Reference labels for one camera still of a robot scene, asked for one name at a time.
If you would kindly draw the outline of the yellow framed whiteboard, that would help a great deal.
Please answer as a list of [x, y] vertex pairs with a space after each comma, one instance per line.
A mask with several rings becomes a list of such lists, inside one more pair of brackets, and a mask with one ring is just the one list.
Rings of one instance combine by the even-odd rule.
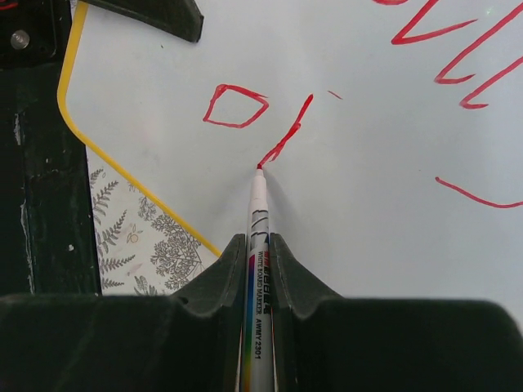
[[220, 252], [270, 226], [344, 296], [522, 317], [519, 1], [201, 1], [196, 43], [80, 2], [71, 131]]

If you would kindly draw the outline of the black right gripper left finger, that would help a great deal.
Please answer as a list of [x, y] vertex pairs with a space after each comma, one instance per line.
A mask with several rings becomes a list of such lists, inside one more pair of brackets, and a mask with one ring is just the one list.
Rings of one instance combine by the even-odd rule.
[[169, 296], [1, 299], [4, 391], [232, 391], [246, 242]]

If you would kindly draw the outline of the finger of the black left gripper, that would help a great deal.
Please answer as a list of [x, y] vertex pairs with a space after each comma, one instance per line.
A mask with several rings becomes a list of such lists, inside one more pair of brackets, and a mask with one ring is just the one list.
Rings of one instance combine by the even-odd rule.
[[87, 4], [138, 20], [190, 43], [203, 31], [203, 15], [194, 0], [87, 0]]

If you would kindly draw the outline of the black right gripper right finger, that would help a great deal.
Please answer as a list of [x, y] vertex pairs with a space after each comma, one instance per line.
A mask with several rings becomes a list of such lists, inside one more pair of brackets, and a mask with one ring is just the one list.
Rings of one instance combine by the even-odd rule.
[[281, 391], [519, 391], [522, 335], [489, 301], [345, 298], [270, 239]]

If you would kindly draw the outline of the red whiteboard marker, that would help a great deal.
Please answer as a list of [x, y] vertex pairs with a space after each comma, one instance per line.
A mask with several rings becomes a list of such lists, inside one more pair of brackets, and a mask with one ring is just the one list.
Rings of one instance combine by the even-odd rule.
[[267, 183], [263, 169], [257, 167], [248, 205], [240, 391], [275, 389], [273, 346]]

